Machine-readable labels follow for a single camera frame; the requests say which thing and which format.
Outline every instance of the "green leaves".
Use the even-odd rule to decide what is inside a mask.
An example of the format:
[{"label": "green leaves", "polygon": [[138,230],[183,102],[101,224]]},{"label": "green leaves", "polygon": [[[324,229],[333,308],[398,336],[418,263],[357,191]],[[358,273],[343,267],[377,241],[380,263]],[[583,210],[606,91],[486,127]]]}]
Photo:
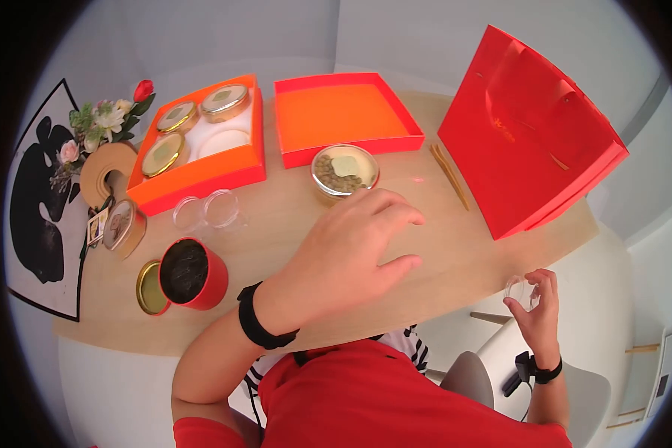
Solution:
[{"label": "green leaves", "polygon": [[126,130],[120,130],[118,133],[112,134],[112,142],[118,142],[122,140],[131,140],[134,139],[134,134],[127,132]]},{"label": "green leaves", "polygon": [[101,126],[94,126],[87,131],[86,140],[101,141],[105,137],[105,129]]},{"label": "green leaves", "polygon": [[77,133],[85,133],[92,126],[94,117],[92,116],[92,104],[84,103],[79,111],[69,112],[69,125]]},{"label": "green leaves", "polygon": [[109,115],[112,113],[112,103],[109,101],[102,101],[100,105],[97,106],[98,115]]},{"label": "green leaves", "polygon": [[134,128],[134,125],[140,122],[140,119],[135,117],[134,115],[127,115],[125,117],[125,124],[122,125],[122,131],[126,132],[132,128]]},{"label": "green leaves", "polygon": [[132,110],[130,111],[131,115],[135,115],[139,117],[143,113],[147,112],[147,109],[150,108],[152,105],[152,101],[155,99],[155,94],[151,94],[150,96],[147,97],[146,100],[140,101],[139,103],[134,103],[132,106]]}]

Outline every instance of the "red gift bag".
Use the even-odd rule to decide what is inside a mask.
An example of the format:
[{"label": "red gift bag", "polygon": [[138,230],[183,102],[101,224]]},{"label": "red gift bag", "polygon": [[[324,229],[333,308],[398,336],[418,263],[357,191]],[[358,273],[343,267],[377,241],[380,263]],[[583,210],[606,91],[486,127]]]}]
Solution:
[{"label": "red gift bag", "polygon": [[494,239],[554,220],[628,155],[572,79],[492,26],[438,134]]}]

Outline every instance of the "red rose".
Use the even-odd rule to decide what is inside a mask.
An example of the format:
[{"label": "red rose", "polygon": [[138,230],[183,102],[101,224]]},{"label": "red rose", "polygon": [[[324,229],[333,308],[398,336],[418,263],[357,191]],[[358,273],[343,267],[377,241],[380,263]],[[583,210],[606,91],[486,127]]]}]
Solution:
[{"label": "red rose", "polygon": [[146,100],[147,97],[154,92],[154,89],[155,85],[152,84],[152,81],[141,80],[137,85],[137,88],[134,89],[134,102],[139,103],[140,101]]}]

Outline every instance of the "black and white artwork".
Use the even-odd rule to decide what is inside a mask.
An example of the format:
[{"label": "black and white artwork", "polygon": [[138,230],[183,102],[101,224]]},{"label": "black and white artwork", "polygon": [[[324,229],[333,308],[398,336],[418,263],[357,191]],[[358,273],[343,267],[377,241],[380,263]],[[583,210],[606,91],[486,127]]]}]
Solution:
[{"label": "black and white artwork", "polygon": [[65,80],[27,126],[13,157],[3,217],[5,275],[10,293],[63,318],[80,320],[81,257],[89,206],[74,175],[58,192],[50,178],[60,148],[73,139],[69,112],[77,109]]}]

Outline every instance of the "cable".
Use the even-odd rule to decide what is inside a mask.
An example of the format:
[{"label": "cable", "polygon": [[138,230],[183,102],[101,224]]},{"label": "cable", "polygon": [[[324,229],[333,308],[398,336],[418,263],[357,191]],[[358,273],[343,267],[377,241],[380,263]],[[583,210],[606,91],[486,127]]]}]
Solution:
[{"label": "cable", "polygon": [[247,390],[249,390],[249,398],[251,399],[251,408],[253,409],[253,416],[256,417],[256,424],[259,425],[259,443],[262,443],[264,441],[264,428],[261,427],[259,412],[256,412],[256,404],[253,402],[254,394],[251,393],[251,384],[249,384],[249,381],[246,382],[246,388]]},{"label": "cable", "polygon": [[[532,401],[532,386],[530,386],[530,382],[527,382],[526,384],[527,384],[528,387],[530,388],[530,401]],[[525,417],[528,416],[528,411],[529,411],[529,410],[530,410],[530,405],[528,405],[528,408],[525,409],[525,415],[522,416],[522,418],[520,419],[520,422],[521,422],[521,423],[525,421]]]}]

